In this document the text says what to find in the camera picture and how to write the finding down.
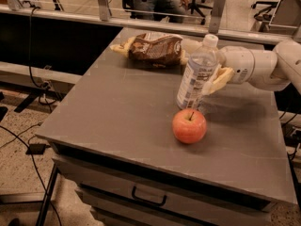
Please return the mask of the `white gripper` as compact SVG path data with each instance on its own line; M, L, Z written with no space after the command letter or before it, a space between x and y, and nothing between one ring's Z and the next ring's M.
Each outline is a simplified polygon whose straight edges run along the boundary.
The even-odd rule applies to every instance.
M182 53L191 55L202 45L201 41L183 39ZM249 49L241 46L225 46L220 50L221 64L218 64L213 75L204 84L201 93L210 95L230 81L232 84L246 82L254 70L255 58Z

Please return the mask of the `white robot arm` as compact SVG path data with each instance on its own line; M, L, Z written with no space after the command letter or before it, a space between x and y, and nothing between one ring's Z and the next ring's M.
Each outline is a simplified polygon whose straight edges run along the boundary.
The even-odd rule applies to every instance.
M257 89L280 91L292 84L300 87L301 44L285 40L271 51L243 46L217 47L218 37L187 40L188 53L178 96L196 99L222 89L227 84L249 83Z

